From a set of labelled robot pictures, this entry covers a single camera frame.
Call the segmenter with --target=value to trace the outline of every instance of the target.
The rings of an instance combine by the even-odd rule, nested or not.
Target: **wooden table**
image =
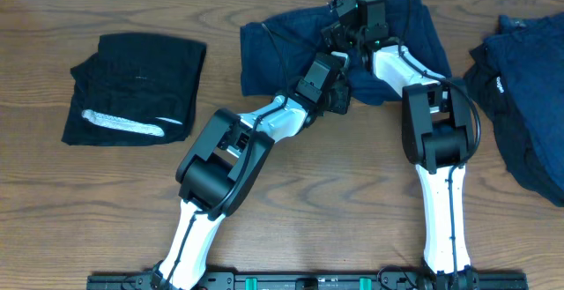
[[[60,141],[69,68],[104,33],[169,33],[208,43],[193,134],[240,93],[239,27],[327,0],[1,0],[2,288],[84,289],[94,271],[138,271],[164,258],[176,229],[174,171],[194,141],[151,147]],[[497,16],[561,11],[564,0],[424,0],[453,72]],[[532,289],[564,287],[564,210],[505,170],[491,123],[464,185],[465,237],[480,270],[522,269]],[[404,156],[398,103],[353,102],[272,151],[249,197],[219,230],[210,264],[240,271],[375,271],[416,266],[425,246],[419,179]]]

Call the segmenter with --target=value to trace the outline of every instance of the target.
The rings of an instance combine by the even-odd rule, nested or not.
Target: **folded cloth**
[[[564,190],[548,175],[533,149],[531,134],[501,74],[488,64],[485,44],[471,51],[476,62],[464,75],[468,94],[493,123],[495,141],[507,170],[528,190],[564,206]]]
[[[385,0],[385,5],[390,36],[399,36],[405,27],[407,0]],[[331,14],[329,5],[326,5],[290,11],[264,21],[275,33],[302,43],[296,44],[274,36],[290,78],[306,74],[315,59],[315,51],[328,52],[321,30],[337,20]],[[451,76],[449,62],[434,29],[431,14],[421,0],[412,0],[412,15],[405,46],[429,70],[446,77]],[[351,60],[348,80],[354,98],[369,105],[381,105],[384,101],[401,99],[387,83],[364,69],[356,50],[352,49],[348,54]],[[280,60],[261,23],[252,22],[241,27],[241,65],[243,95],[273,95],[286,88]]]
[[[63,142],[157,145],[184,140],[195,118],[203,43],[152,33],[100,37],[70,69],[76,83]]]
[[[564,190],[564,13],[500,21],[501,34],[484,41],[488,63],[513,97],[538,160]]]

